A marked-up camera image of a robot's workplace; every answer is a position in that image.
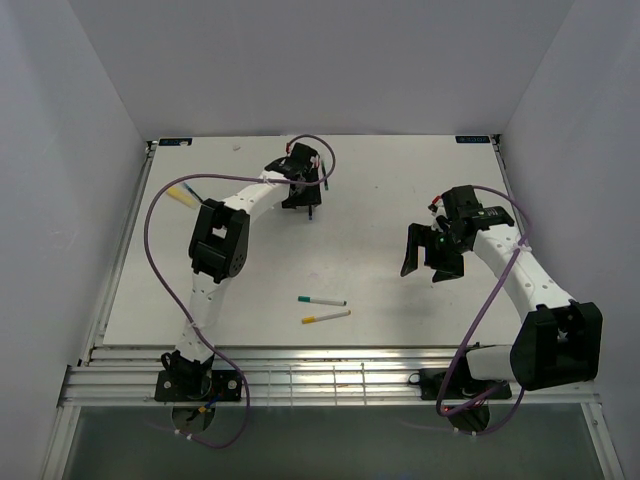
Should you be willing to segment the green pen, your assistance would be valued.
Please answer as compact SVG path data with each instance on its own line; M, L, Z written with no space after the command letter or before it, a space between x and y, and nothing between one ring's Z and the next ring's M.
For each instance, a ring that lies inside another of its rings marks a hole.
M322 179L323 179L323 188L324 188L325 191L328 191L329 190L329 184L328 184L328 180L327 180L328 171L327 171L326 163L325 163L324 159L320 160L320 168L321 168Z

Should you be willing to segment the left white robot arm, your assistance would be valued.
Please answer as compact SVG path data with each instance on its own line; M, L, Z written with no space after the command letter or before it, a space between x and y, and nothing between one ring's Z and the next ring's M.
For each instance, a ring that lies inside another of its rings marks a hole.
M259 183L201 205L188 246L189 317L175 350L161 356L161 385L175 389L179 399L197 400L213 393L214 352L201 336L217 321L226 289L247 261L251 222L276 205L308 210L320 205L319 168L319 153L296 144L291 153L264 167Z

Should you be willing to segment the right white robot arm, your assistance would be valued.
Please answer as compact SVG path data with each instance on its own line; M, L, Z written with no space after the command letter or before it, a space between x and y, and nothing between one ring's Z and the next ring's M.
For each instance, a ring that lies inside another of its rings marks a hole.
M474 253L493 272L498 289L514 305L520 329L507 346L467 348L451 375L454 390L474 397L488 381L516 382L527 391L593 380L598 374L603 316L592 302L579 302L544 270L520 242L514 220L502 207L467 216L439 216L431 225L408 227L400 274L420 264L433 282L464 275L463 255Z

